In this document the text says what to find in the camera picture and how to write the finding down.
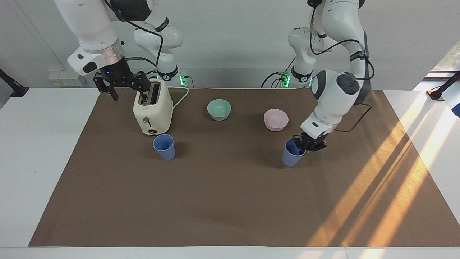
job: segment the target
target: window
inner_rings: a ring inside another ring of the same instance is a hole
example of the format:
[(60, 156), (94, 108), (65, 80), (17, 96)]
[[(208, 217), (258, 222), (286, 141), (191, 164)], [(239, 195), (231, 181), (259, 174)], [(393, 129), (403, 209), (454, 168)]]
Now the window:
[(427, 78), (446, 78), (460, 70), (460, 42), (433, 68)]

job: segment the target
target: black stand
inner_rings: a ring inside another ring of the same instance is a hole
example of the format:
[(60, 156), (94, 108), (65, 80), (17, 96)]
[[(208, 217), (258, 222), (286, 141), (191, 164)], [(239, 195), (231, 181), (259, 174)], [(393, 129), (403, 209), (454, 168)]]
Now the black stand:
[(444, 85), (442, 85), (438, 90), (428, 91), (426, 93), (431, 97), (431, 99), (435, 101), (444, 101), (444, 98), (442, 97), (444, 91), (446, 91), (451, 85), (453, 85), (459, 79), (460, 71), (458, 71), (454, 76), (447, 80), (447, 82)]
[(0, 69), (0, 77), (11, 87), (11, 89), (13, 89), (13, 93), (10, 97), (23, 97), (29, 90), (28, 87), (24, 87), (16, 82), (16, 80), (7, 75), (2, 69)]

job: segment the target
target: white power cord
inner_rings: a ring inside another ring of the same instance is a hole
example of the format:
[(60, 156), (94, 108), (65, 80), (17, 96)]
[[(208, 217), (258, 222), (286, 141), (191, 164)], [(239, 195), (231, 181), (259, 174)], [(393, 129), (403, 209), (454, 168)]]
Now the white power cord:
[(187, 87), (175, 87), (175, 86), (168, 86), (168, 88), (186, 89), (186, 90), (187, 90), (187, 92), (182, 96), (182, 98), (172, 107), (172, 109), (174, 110), (174, 108), (176, 108), (176, 106), (177, 106), (183, 99), (185, 99), (185, 97), (189, 94), (190, 89), (188, 89)]

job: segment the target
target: blue cup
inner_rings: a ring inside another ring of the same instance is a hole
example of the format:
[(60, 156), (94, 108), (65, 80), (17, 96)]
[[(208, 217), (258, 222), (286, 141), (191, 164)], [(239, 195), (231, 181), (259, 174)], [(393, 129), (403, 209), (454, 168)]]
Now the blue cup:
[(162, 134), (153, 140), (153, 148), (164, 160), (172, 160), (176, 155), (174, 150), (174, 139), (168, 134)]
[(301, 151), (294, 143), (294, 139), (289, 139), (284, 145), (283, 163), (287, 166), (294, 166), (307, 151)]

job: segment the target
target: white table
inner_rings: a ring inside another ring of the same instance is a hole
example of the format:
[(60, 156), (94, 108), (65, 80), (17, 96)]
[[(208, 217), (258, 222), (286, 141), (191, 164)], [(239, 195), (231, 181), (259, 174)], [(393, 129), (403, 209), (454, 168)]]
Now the white table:
[[(431, 101), (423, 92), (385, 94), (460, 221), (460, 119), (445, 103)], [(26, 248), (98, 96), (93, 88), (32, 88), (0, 110), (0, 259), (460, 258), (460, 248)]]

